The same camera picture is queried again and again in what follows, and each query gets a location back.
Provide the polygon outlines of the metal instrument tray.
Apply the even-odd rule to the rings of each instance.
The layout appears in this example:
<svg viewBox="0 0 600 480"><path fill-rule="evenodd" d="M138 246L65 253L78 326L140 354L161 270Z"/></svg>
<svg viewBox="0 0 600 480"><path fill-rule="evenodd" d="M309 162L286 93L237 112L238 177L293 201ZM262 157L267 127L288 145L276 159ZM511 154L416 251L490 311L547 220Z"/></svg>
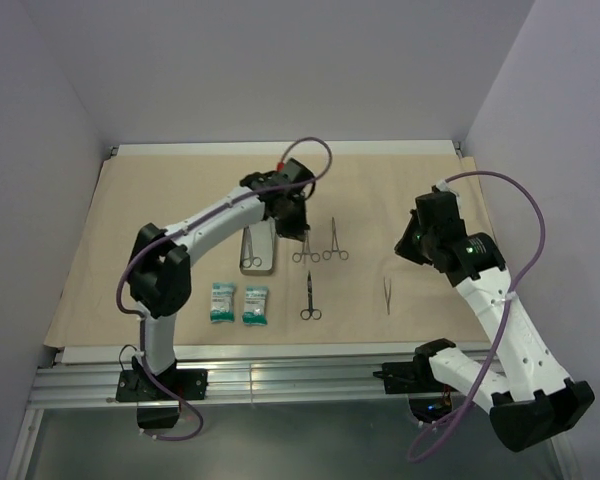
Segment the metal instrument tray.
<svg viewBox="0 0 600 480"><path fill-rule="evenodd" d="M257 268L244 269L241 267L241 256L243 253L243 232L241 239L241 253L239 257L239 269L245 276L270 276L275 270L276 260L276 231L272 219L264 220L248 226L251 230L254 253L262 259L262 265Z"/></svg>

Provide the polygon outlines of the steel hemostat forceps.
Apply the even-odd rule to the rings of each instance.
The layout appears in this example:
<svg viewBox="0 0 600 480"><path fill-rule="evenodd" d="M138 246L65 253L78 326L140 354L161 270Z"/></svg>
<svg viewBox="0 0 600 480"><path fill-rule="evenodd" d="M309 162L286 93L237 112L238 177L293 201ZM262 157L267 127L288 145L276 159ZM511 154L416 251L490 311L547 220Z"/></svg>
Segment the steel hemostat forceps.
<svg viewBox="0 0 600 480"><path fill-rule="evenodd" d="M340 248L337 233L337 223L335 218L332 217L330 247L323 251L322 258L324 261L329 261L334 257L337 257L342 261L347 261L349 259L349 252Z"/></svg>
<svg viewBox="0 0 600 480"><path fill-rule="evenodd" d="M294 252L291 259L294 263L306 263L307 261L318 263L321 260L321 255L311 248L309 234L307 234L303 240L301 250Z"/></svg>

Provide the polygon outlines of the steel tweezers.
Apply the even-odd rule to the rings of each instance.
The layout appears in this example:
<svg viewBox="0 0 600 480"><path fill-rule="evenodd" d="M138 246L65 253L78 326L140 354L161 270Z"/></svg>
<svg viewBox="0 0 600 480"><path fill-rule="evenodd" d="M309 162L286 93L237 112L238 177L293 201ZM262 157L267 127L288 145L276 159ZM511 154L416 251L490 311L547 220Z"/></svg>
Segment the steel tweezers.
<svg viewBox="0 0 600 480"><path fill-rule="evenodd" d="M392 299L392 281L389 277L383 278L383 292L385 299L385 310L386 315L391 314L391 299Z"/></svg>

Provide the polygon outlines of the beige cloth wrap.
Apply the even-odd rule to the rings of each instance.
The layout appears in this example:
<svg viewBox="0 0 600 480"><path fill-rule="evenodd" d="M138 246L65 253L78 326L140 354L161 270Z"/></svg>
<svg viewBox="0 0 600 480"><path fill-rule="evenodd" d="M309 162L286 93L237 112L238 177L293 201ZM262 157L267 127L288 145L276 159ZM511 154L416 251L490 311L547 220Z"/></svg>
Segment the beige cloth wrap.
<svg viewBox="0 0 600 480"><path fill-rule="evenodd" d="M485 333L470 307L435 269L399 258L394 247L415 198L448 178L461 198L469 232L491 224L472 158L455 155L300 154L314 171L324 170L307 204L311 248L330 247L331 218L340 248L349 259L294 263L298 242L280 240L270 276L245 276L239 269L241 238L233 235L199 260L192 294L179 311L179 345L278 345L409 342L447 338L482 341ZM45 344L50 347L121 346L138 339L138 322L119 311L118 281L140 228L165 227L211 206L246 175L268 171L270 155L118 156L108 160L92 199L76 252ZM311 272L320 320L302 320ZM391 314L386 315L383 278L392 281ZM234 283L235 321L212 323L215 282ZM267 286L266 326L242 322L247 286Z"/></svg>

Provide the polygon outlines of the teal sterile packet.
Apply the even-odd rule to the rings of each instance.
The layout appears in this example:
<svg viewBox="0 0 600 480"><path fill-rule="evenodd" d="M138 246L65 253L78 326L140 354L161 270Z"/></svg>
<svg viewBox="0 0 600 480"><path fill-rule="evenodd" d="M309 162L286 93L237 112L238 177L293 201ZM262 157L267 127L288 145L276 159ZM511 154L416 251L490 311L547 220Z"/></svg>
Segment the teal sterile packet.
<svg viewBox="0 0 600 480"><path fill-rule="evenodd" d="M215 282L211 289L210 321L212 323L233 323L235 321L234 283Z"/></svg>
<svg viewBox="0 0 600 480"><path fill-rule="evenodd" d="M242 322L247 326L266 326L267 286L247 286L244 296Z"/></svg>

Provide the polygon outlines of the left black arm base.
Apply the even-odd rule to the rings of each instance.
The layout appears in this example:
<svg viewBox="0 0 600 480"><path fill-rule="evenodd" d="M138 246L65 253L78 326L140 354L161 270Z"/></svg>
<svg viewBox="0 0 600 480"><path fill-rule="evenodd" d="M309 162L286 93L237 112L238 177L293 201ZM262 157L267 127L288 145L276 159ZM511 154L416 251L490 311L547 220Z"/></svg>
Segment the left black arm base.
<svg viewBox="0 0 600 480"><path fill-rule="evenodd" d="M118 379L115 401L136 404L136 420L141 429L165 431L173 428L181 411L182 402L205 399L208 385L206 369L173 367L152 381L141 366L123 370Z"/></svg>

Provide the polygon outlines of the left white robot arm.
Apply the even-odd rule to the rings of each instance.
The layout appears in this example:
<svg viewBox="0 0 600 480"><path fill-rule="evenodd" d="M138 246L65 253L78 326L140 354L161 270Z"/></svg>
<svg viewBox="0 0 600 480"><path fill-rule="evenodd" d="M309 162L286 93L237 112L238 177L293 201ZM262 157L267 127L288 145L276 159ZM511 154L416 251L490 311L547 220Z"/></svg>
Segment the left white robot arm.
<svg viewBox="0 0 600 480"><path fill-rule="evenodd" d="M198 214L138 232L129 263L116 287L120 312L139 317L139 388L163 399L175 386L174 332L177 313L192 293L192 269L211 249L237 232L268 219L276 233L302 241L309 229L304 189L318 177L295 159L279 170L244 177L219 201Z"/></svg>

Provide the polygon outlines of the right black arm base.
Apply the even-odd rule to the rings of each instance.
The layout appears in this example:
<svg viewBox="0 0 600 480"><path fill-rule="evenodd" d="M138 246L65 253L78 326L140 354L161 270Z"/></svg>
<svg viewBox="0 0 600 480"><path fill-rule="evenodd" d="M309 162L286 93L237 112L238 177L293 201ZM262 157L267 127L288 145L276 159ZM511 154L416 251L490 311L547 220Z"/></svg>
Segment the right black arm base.
<svg viewBox="0 0 600 480"><path fill-rule="evenodd" d="M456 392L450 385L434 379L418 362L386 362L373 377L383 382L387 395Z"/></svg>

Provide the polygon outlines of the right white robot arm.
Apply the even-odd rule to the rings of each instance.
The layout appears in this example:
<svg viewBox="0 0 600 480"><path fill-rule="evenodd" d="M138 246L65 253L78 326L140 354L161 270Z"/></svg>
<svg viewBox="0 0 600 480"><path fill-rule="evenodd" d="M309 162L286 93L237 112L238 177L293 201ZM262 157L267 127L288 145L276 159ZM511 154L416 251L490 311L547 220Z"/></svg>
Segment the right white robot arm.
<svg viewBox="0 0 600 480"><path fill-rule="evenodd" d="M515 288L504 257L486 233L468 234L451 192L415 200L396 254L447 276L495 349L504 372L487 371L474 401L502 444L520 452L570 430L595 400L542 340Z"/></svg>

